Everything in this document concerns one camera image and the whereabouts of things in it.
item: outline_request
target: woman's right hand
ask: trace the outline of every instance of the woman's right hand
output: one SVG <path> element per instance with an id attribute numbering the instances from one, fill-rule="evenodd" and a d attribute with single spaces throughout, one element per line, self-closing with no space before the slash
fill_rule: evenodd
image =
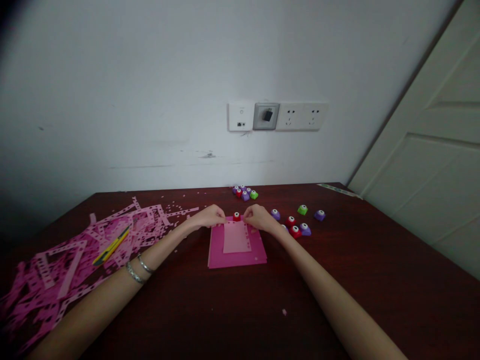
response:
<path id="1" fill-rule="evenodd" d="M 249 206 L 243 214 L 243 222 L 258 230 L 271 233 L 280 224 L 269 214 L 269 212 L 258 204 Z"/>

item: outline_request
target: door panel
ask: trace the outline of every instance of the door panel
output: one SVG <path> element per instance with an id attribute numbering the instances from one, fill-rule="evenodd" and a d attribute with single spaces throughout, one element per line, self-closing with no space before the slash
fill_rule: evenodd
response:
<path id="1" fill-rule="evenodd" d="M 480 1 L 460 6 L 349 187 L 480 279 Z"/>

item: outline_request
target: wall plate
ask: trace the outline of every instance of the wall plate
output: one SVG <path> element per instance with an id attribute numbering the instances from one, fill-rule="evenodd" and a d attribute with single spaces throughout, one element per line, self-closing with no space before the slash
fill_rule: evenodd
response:
<path id="1" fill-rule="evenodd" d="M 248 102 L 228 104 L 228 130 L 250 131 L 253 126 L 254 104 Z"/>
<path id="2" fill-rule="evenodd" d="M 257 102 L 253 113 L 253 130 L 275 130 L 280 104 L 276 102 Z M 271 109 L 270 121 L 264 120 L 265 112 Z"/>
<path id="3" fill-rule="evenodd" d="M 302 125 L 302 103 L 281 103 L 276 122 L 277 131 L 303 130 Z"/>
<path id="4" fill-rule="evenodd" d="M 329 112 L 328 102 L 305 103 L 301 115 L 302 130 L 318 131 Z"/>

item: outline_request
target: silver bracelet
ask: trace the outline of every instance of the silver bracelet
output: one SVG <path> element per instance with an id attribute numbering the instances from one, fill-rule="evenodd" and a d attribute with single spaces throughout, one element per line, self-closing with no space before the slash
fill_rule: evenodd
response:
<path id="1" fill-rule="evenodd" d="M 142 258 L 140 257 L 140 254 L 138 254 L 137 256 L 138 258 L 138 261 L 140 262 L 140 265 L 142 266 L 142 268 L 145 269 L 145 271 L 149 274 L 153 274 L 154 273 L 154 270 L 152 270 L 151 268 L 149 268 L 147 265 L 145 265 L 145 263 L 142 261 Z"/>
<path id="2" fill-rule="evenodd" d="M 138 276 L 135 271 L 132 269 L 132 264 L 130 264 L 130 261 L 126 263 L 126 270 L 130 274 L 130 276 L 139 284 L 145 284 L 145 280 L 143 280 L 140 276 Z"/>

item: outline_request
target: woman's left hand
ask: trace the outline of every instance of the woman's left hand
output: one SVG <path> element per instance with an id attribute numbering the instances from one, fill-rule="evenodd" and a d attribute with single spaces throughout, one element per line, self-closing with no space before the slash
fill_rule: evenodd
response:
<path id="1" fill-rule="evenodd" d="M 209 207 L 204 208 L 188 220 L 198 228 L 202 226 L 213 227 L 227 222 L 224 211 L 217 205 L 210 205 Z"/>

